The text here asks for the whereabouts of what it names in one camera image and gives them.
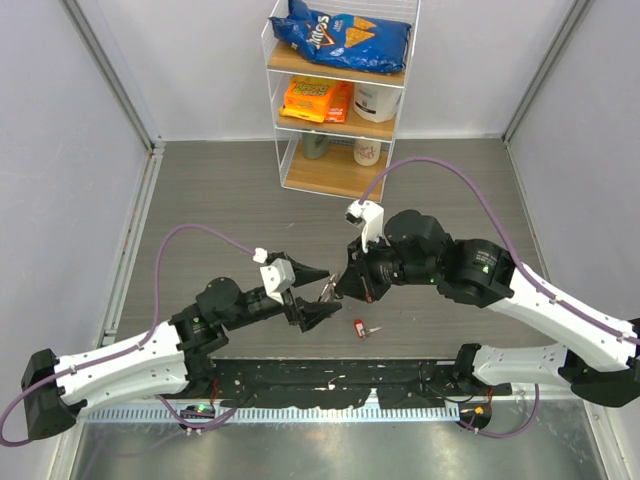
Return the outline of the large metal keyring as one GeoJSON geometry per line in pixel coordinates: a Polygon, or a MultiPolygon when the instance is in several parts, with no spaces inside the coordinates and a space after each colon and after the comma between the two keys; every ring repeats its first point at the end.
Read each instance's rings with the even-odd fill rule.
{"type": "Polygon", "coordinates": [[[336,285],[340,280],[341,273],[335,272],[329,275],[326,279],[326,282],[321,289],[319,297],[317,299],[318,302],[327,303],[327,302],[335,302],[340,301],[342,296],[336,292],[336,285]]]}

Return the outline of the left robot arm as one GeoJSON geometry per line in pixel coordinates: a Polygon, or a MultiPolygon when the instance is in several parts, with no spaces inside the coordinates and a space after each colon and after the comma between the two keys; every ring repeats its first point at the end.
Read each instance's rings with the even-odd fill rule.
{"type": "Polygon", "coordinates": [[[228,344],[228,332],[279,315],[307,332],[341,308],[337,301],[309,302],[293,293],[329,277],[326,270],[278,253],[260,275],[262,285],[248,291],[230,278],[215,278],[169,320],[109,346],[64,356],[51,349],[33,353],[21,379],[28,439],[51,438],[94,411],[128,400],[203,397],[214,383],[209,356],[228,344]]]}

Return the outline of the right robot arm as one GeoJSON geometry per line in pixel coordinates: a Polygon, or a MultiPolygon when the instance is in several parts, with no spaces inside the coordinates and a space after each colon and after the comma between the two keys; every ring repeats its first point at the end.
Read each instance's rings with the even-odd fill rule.
{"type": "Polygon", "coordinates": [[[360,234],[347,247],[336,295],[373,303],[393,286],[433,286],[448,300],[509,316],[552,339],[529,348],[462,345],[451,373],[459,391],[528,383],[567,387],[605,407],[638,399],[638,321],[599,312],[517,264],[505,248],[455,240],[416,210],[386,220],[380,205],[353,202],[345,217],[360,234]]]}

